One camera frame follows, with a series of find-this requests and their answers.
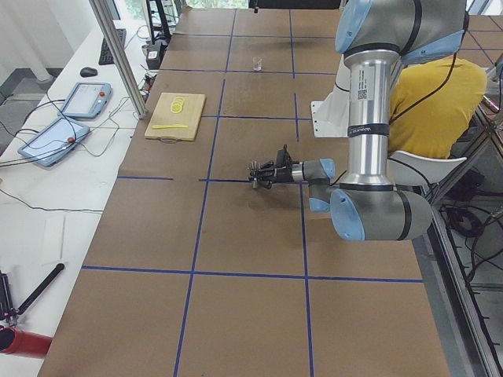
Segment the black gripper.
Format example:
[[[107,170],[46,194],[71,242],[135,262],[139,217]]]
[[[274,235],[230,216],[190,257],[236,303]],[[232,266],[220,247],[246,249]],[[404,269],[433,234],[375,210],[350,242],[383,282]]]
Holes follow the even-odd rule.
[[[253,189],[271,189],[275,182],[293,182],[292,167],[287,165],[275,167],[275,162],[272,160],[264,164],[261,164],[258,161],[252,161],[248,164],[248,169],[251,173],[274,171],[274,175],[269,177],[249,176],[248,180],[251,182]]]

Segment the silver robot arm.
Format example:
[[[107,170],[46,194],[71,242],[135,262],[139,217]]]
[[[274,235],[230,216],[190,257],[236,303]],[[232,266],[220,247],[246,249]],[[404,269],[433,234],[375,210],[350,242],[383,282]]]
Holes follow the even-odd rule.
[[[336,51],[349,69],[348,167],[332,185],[331,159],[295,161],[280,150],[275,161],[253,164],[250,182],[305,181],[310,209],[328,212],[345,240],[411,240],[431,224],[428,201],[387,177],[390,94],[408,64],[456,53],[468,27],[463,1],[351,1],[336,33]]]

